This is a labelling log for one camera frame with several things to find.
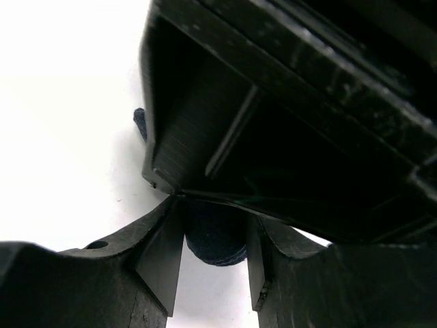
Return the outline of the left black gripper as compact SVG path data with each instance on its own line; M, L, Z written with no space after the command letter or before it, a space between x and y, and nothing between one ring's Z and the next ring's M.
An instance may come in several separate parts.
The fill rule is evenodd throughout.
M316 17L270 1L161 1L158 10L339 149L436 200L436 125Z

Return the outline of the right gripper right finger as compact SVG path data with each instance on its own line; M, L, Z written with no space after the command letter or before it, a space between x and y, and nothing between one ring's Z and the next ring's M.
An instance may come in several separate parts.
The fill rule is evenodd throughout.
M296 229L253 215L247 227L249 286L256 312L327 312L326 252Z

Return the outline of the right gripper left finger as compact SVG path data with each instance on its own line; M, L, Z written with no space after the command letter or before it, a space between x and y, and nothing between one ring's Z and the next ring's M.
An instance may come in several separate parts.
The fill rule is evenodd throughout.
M61 254L79 258L126 258L126 266L167 316L172 316L178 287L184 233L175 196L120 230Z

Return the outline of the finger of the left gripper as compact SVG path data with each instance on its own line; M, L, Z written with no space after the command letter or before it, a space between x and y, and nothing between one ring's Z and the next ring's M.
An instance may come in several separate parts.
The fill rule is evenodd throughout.
M281 83L219 21L182 30L162 16L141 46L143 176L165 193L239 208L336 243L436 235L436 204L407 182L413 162L354 118Z

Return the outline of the navy patterned sock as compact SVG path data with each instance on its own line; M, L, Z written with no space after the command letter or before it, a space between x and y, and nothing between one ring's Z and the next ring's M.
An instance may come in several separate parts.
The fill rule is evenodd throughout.
M173 193L179 199L180 219L188 248L202 262L229 267L247 257L247 215L232 206Z

